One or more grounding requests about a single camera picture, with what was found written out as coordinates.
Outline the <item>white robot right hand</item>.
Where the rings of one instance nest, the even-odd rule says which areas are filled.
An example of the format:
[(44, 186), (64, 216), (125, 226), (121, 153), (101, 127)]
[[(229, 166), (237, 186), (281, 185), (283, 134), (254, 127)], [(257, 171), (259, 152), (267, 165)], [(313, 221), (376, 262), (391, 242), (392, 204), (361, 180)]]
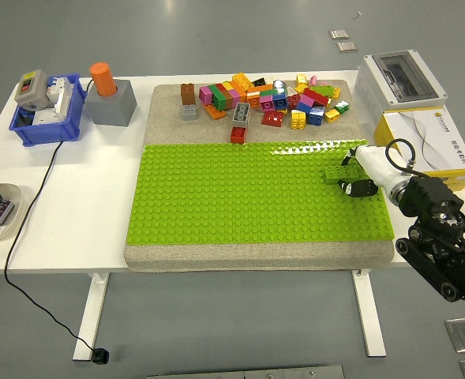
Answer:
[(406, 165), (403, 157), (397, 151), (387, 157), (386, 147), (360, 145), (350, 149), (341, 165), (346, 166), (353, 157), (369, 179), (355, 182), (339, 180), (338, 185), (341, 190), (350, 197), (369, 197), (382, 187), (388, 199), (394, 205), (398, 205), (411, 179), (411, 174), (403, 172), (400, 166), (400, 164)]

